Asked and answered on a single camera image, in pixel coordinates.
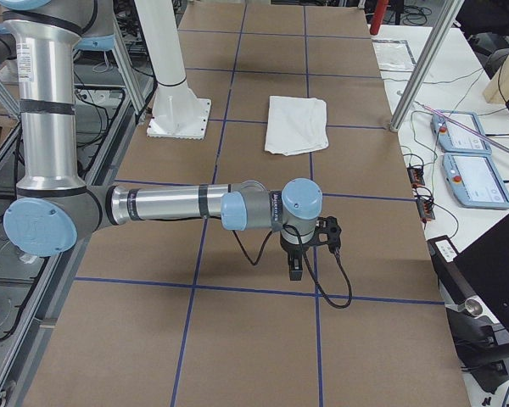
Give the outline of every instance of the white desk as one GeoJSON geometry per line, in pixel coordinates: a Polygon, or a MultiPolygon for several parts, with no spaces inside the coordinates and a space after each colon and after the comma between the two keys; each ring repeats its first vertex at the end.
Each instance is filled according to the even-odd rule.
{"type": "MultiPolygon", "coordinates": [[[[422,47],[428,39],[430,28],[427,27],[406,27],[383,25],[377,39],[407,40],[411,48],[413,57],[418,60],[422,47]]],[[[435,59],[425,82],[452,81],[455,78],[473,73],[479,70],[481,64],[475,57],[475,54],[467,44],[462,33],[457,29],[450,30],[439,55],[435,59]]],[[[408,79],[409,73],[382,71],[384,79],[394,78],[396,80],[408,79]]],[[[385,89],[389,99],[390,108],[394,112],[396,105],[400,100],[399,92],[403,92],[406,87],[405,81],[385,81],[385,89]]],[[[473,111],[477,114],[486,114],[505,108],[504,105],[488,104],[484,101],[483,90],[489,83],[489,77],[483,70],[475,74],[454,81],[450,84],[424,84],[418,93],[417,101],[434,109],[448,109],[473,111]]],[[[413,109],[422,110],[416,105],[413,109]]],[[[480,116],[481,124],[487,133],[501,134],[509,133],[509,112],[504,109],[501,112],[480,116]]],[[[445,180],[442,169],[442,150],[436,146],[433,133],[430,129],[431,116],[428,114],[414,114],[412,125],[417,134],[417,140],[435,147],[438,154],[436,165],[430,165],[425,169],[425,181],[430,190],[433,191],[435,203],[447,208],[460,221],[460,228],[456,236],[452,239],[459,250],[463,250],[479,236],[485,233],[498,220],[503,218],[508,210],[489,210],[489,209],[465,209],[456,201],[445,180]]],[[[413,139],[413,130],[411,128],[411,113],[407,116],[407,121],[399,131],[400,144],[407,146],[415,154],[421,156],[426,163],[433,160],[433,154],[413,139]]],[[[509,139],[497,137],[495,140],[509,147],[509,139]]],[[[493,148],[492,157],[498,167],[502,178],[509,179],[509,154],[503,153],[498,148],[493,148]]],[[[425,230],[427,239],[441,235],[452,235],[456,223],[442,209],[435,208],[436,220],[428,222],[425,230]]],[[[503,394],[506,391],[507,383],[503,384],[496,395],[484,393],[478,386],[473,377],[469,374],[464,375],[464,381],[467,384],[467,390],[470,396],[472,406],[478,406],[484,400],[484,397],[492,396],[491,405],[500,406],[503,394]]]]}

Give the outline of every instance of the folded towel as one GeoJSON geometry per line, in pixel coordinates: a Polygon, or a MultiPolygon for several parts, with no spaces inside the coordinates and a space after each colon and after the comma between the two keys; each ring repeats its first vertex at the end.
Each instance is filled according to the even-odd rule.
{"type": "Polygon", "coordinates": [[[270,96],[266,151],[295,155],[326,147],[326,103],[323,100],[270,96]]]}

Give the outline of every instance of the red cylinder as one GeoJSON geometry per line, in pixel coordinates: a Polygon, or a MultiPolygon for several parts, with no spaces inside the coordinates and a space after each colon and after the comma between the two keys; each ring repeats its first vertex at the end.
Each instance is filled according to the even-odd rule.
{"type": "Polygon", "coordinates": [[[370,34],[376,36],[379,33],[379,28],[383,23],[384,14],[389,6],[389,0],[378,0],[377,7],[375,8],[375,14],[372,18],[372,27],[370,28],[370,34]]]}

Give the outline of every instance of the black screen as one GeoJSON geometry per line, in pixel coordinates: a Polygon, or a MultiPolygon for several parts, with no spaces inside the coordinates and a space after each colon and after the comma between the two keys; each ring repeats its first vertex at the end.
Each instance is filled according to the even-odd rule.
{"type": "Polygon", "coordinates": [[[509,215],[458,254],[455,263],[509,331],[509,215]]]}

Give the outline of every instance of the metal bar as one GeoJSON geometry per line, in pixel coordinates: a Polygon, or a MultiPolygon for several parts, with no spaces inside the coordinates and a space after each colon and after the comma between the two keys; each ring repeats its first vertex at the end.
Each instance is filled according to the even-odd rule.
{"type": "Polygon", "coordinates": [[[17,102],[17,99],[14,98],[2,81],[0,81],[0,103],[8,111],[9,116],[14,119],[19,118],[19,102],[17,102]]]}
{"type": "Polygon", "coordinates": [[[490,137],[487,137],[485,136],[484,134],[481,134],[479,133],[478,131],[475,131],[474,129],[470,129],[469,127],[467,127],[466,125],[463,125],[462,123],[460,123],[459,121],[457,120],[454,120],[452,119],[451,117],[449,116],[445,116],[444,114],[442,114],[441,112],[437,111],[436,109],[432,109],[430,108],[429,106],[426,106],[424,104],[421,104],[421,106],[423,108],[425,108],[428,112],[431,112],[433,114],[436,114],[438,115],[440,118],[442,119],[445,119],[445,121],[449,121],[450,123],[454,124],[454,125],[457,125],[458,127],[460,127],[461,129],[465,130],[465,131],[469,131],[470,133],[472,133],[474,136],[477,136],[478,138],[480,138],[481,140],[485,140],[486,142],[490,143],[491,145],[493,145],[494,147],[496,148],[499,148],[500,150],[503,150],[505,151],[506,153],[509,154],[509,147],[506,147],[504,146],[503,144],[499,144],[498,142],[492,140],[490,137]]]}
{"type": "Polygon", "coordinates": [[[119,24],[115,17],[113,18],[113,27],[115,33],[115,47],[113,48],[113,55],[115,56],[115,61],[119,66],[119,72],[125,82],[126,90],[128,91],[128,95],[130,95],[134,109],[137,114],[141,114],[143,107],[145,106],[145,100],[143,99],[142,90],[136,79],[136,75],[134,74],[132,61],[126,50],[126,45],[122,39],[119,24]]]}
{"type": "Polygon", "coordinates": [[[438,21],[432,29],[430,37],[426,41],[426,45],[418,59],[417,67],[411,74],[411,79],[407,83],[404,94],[394,111],[392,121],[389,125],[391,131],[398,131],[406,119],[407,111],[417,97],[418,91],[424,82],[424,78],[426,78],[426,75],[432,66],[432,62],[437,56],[441,44],[447,37],[447,33],[449,32],[449,29],[452,26],[455,17],[458,15],[463,3],[464,0],[446,0],[438,21]]]}

